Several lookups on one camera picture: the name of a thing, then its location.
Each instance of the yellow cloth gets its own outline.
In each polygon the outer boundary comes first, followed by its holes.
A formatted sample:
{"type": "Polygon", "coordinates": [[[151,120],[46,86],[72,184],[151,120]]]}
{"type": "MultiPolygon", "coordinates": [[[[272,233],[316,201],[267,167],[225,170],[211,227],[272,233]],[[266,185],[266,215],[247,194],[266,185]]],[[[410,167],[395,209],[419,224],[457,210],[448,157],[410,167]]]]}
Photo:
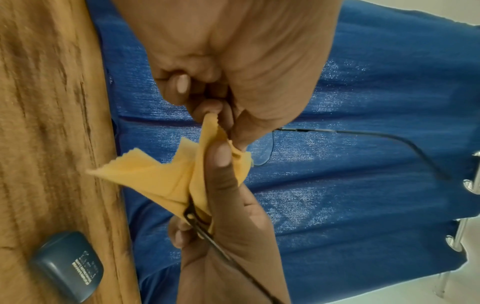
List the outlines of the yellow cloth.
{"type": "MultiPolygon", "coordinates": [[[[216,114],[205,115],[199,143],[182,137],[171,163],[161,164],[140,149],[133,149],[88,174],[132,188],[174,215],[183,218],[191,195],[202,220],[211,222],[204,180],[204,157],[216,140],[227,140],[216,114]]],[[[252,165],[249,152],[241,152],[229,141],[238,184],[243,183],[252,165]]]]}

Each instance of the hand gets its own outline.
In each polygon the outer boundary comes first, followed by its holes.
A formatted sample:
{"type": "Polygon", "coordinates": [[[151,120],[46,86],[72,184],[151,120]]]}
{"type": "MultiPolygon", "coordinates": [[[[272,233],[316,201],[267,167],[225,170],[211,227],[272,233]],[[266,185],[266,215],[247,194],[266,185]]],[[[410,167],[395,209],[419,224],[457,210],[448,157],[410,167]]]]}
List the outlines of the hand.
{"type": "MultiPolygon", "coordinates": [[[[272,222],[248,188],[238,187],[226,142],[213,143],[207,151],[205,185],[215,241],[274,296],[290,303],[272,222]]],[[[181,248],[178,304],[270,302],[184,220],[174,216],[168,234],[181,248]]]]}
{"type": "Polygon", "coordinates": [[[220,125],[239,149],[305,108],[340,0],[113,0],[145,46],[163,98],[220,125]]]}

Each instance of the wooden surface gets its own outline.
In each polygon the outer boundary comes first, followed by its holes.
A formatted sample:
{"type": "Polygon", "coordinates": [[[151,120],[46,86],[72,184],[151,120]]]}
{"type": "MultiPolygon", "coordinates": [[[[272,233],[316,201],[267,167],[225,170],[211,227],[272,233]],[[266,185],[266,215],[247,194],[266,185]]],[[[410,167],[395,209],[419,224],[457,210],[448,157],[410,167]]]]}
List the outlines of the wooden surface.
{"type": "Polygon", "coordinates": [[[115,145],[98,40],[83,0],[0,0],[0,303],[65,303],[27,261],[82,231],[103,262],[86,303],[140,303],[119,190],[85,170],[115,145]]]}

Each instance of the small dark box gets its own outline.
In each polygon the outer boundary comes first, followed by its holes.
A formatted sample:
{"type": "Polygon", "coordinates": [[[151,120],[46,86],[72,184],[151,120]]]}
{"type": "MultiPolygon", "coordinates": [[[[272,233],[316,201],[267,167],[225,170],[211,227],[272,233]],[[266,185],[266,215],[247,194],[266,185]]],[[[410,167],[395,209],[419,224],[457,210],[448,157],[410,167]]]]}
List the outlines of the small dark box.
{"type": "Polygon", "coordinates": [[[78,231],[53,235],[30,262],[77,303],[91,296],[104,274],[99,257],[78,231]]]}

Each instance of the blue fabric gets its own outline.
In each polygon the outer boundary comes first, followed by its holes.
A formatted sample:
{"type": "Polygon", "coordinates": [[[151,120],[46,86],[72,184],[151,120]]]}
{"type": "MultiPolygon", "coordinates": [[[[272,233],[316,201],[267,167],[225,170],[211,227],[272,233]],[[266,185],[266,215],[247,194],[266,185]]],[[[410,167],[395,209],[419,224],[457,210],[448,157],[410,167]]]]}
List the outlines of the blue fabric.
{"type": "MultiPolygon", "coordinates": [[[[163,101],[145,51],[108,0],[88,0],[101,42],[119,153],[161,162],[200,126],[163,101]]],[[[345,2],[302,128],[395,134],[417,143],[449,181],[389,139],[273,132],[246,181],[275,225],[294,303],[325,302],[458,268],[456,218],[480,201],[465,191],[480,148],[480,31],[418,12],[345,2]]],[[[180,252],[171,216],[124,190],[144,303],[174,303],[180,252]]]]}

